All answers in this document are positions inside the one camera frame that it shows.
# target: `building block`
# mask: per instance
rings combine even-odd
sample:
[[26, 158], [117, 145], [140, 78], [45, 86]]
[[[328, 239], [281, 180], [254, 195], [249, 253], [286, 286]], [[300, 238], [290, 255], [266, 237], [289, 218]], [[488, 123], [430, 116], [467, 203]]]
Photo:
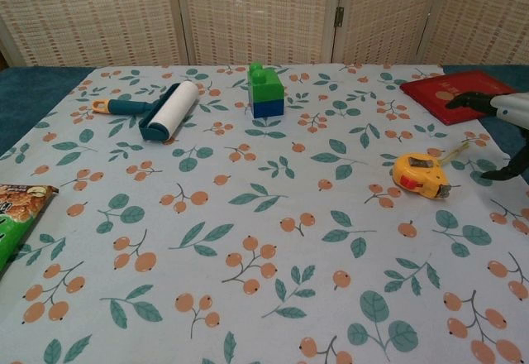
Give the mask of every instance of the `building block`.
[[252, 103], [251, 111], [254, 113], [254, 118], [281, 116], [284, 113], [284, 101], [278, 99], [276, 101]]
[[[272, 68], [254, 62], [248, 69], [248, 99], [254, 118], [284, 114], [284, 87]], [[255, 106], [271, 103], [270, 107]]]

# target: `green snack bag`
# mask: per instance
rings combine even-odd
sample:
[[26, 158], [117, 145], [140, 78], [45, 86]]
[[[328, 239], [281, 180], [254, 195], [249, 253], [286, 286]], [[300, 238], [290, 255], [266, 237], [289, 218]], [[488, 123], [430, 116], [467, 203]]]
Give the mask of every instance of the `green snack bag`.
[[57, 192], [53, 186], [0, 184], [0, 271], [37, 214]]

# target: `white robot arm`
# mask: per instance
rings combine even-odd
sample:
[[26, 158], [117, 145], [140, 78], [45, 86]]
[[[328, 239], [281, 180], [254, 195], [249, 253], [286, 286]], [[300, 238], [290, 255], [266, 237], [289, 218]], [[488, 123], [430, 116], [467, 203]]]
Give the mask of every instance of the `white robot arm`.
[[529, 93], [461, 93], [446, 104], [449, 109], [469, 107], [520, 127], [526, 145], [501, 170], [481, 175], [489, 180], [510, 180], [529, 167]]

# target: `teal handle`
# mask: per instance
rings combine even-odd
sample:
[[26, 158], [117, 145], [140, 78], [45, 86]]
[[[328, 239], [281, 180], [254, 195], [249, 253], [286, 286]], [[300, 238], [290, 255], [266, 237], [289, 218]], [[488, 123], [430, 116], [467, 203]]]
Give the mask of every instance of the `teal handle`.
[[151, 110], [152, 103], [123, 101], [120, 99], [111, 99], [108, 101], [108, 111], [111, 114], [142, 114]]

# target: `red folder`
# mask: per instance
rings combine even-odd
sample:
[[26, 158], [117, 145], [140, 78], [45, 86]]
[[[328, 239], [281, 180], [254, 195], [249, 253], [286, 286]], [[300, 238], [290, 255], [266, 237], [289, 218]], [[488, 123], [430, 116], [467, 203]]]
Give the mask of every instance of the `red folder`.
[[485, 116], [471, 108], [445, 108], [445, 105], [458, 93], [467, 91], [497, 94], [516, 92], [479, 70], [410, 81], [401, 84], [400, 89], [447, 126]]

